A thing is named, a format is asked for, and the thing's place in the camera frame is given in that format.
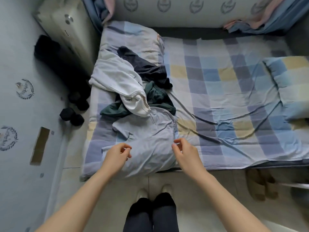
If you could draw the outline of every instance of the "person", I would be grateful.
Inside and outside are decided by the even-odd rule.
[[[196,147],[180,138],[174,140],[172,148],[181,169],[208,196],[227,232],[270,232],[206,171]],[[125,143],[113,146],[102,167],[36,232],[83,231],[103,188],[131,158],[130,150],[131,146]],[[129,210],[123,232],[178,232],[176,206],[171,194],[171,186],[164,186],[163,192],[151,202],[147,192],[140,190],[137,202]]]

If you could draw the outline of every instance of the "person's left arm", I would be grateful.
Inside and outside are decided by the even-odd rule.
[[[82,232],[107,182],[131,158],[131,146],[120,143],[107,153],[102,167],[35,232]]]

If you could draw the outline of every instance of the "brown slipper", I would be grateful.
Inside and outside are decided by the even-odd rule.
[[[277,199],[279,195],[276,180],[270,174],[268,169],[261,169],[260,173],[266,186],[265,196],[269,199]]]
[[[246,170],[247,187],[250,195],[256,201],[265,201],[265,181],[258,169]]]

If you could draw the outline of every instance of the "white shoe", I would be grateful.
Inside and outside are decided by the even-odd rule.
[[[137,196],[136,196],[136,202],[140,199],[140,198],[146,198],[148,199],[148,192],[142,188],[137,192]]]
[[[173,197],[173,187],[170,184],[166,184],[162,187],[162,193],[169,193]]]

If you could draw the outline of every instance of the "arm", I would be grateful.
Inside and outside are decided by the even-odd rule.
[[[36,232],[83,231],[103,188],[131,158],[131,148],[125,143],[113,146],[106,153],[102,167]]]
[[[176,139],[172,148],[182,170],[206,193],[227,232],[270,232],[246,209],[202,164],[196,147],[184,138]]]

